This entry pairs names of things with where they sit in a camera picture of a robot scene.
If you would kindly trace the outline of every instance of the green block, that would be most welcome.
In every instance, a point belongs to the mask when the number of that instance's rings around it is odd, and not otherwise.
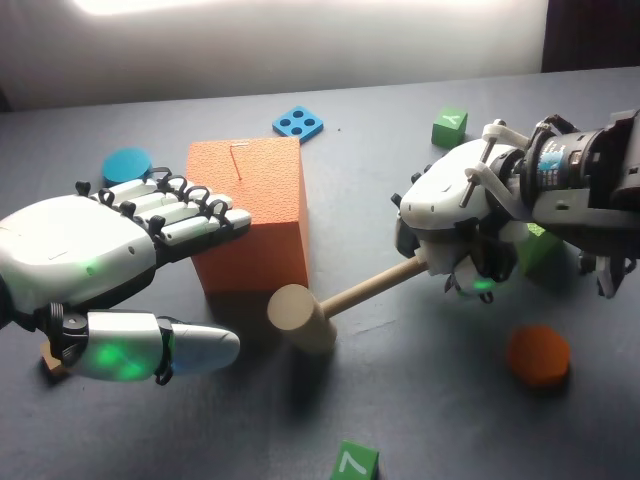
[[[464,140],[467,112],[457,108],[443,108],[433,122],[431,143],[444,148],[457,147]]]
[[[538,266],[562,240],[535,223],[527,224],[529,238],[516,244],[520,269],[525,275]]]
[[[378,471],[378,451],[343,440],[331,480],[373,480]]]

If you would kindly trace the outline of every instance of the green number block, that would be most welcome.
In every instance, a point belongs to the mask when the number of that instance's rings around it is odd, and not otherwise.
[[[439,147],[457,147],[464,140],[467,128],[467,112],[455,108],[443,108],[433,122],[431,143]]]
[[[529,238],[516,244],[520,270],[525,275],[538,266],[554,248],[562,245],[562,240],[535,223],[527,224]]]
[[[378,472],[378,451],[343,440],[331,480],[373,480]]]

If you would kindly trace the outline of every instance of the robotic arm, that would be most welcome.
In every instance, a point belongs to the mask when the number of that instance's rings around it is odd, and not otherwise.
[[[164,173],[160,180],[151,175]],[[135,295],[157,268],[245,234],[248,212],[166,168],[89,195],[44,200],[0,222],[0,328],[44,332],[74,373],[164,385],[172,375],[233,362],[238,337],[148,312],[106,310]]]
[[[529,138],[496,120],[392,197],[396,248],[409,258],[421,249],[431,275],[449,275],[445,290],[490,303],[534,222],[581,249],[581,273],[596,271],[612,298],[640,257],[639,168],[638,110],[590,132],[552,115]]]

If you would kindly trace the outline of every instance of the wooden hammer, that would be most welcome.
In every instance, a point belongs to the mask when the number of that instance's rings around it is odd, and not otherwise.
[[[415,256],[322,303],[302,285],[287,285],[269,300],[267,316],[296,347],[308,353],[324,353],[336,340],[331,317],[426,270],[427,263]]]

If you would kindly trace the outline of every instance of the wooden handle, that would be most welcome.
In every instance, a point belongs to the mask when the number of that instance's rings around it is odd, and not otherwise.
[[[375,277],[322,302],[320,306],[324,311],[325,318],[329,319],[342,313],[405,280],[415,277],[419,273],[428,270],[428,268],[426,262],[421,263],[418,257],[410,258],[395,267],[391,267],[389,270],[385,270]]]

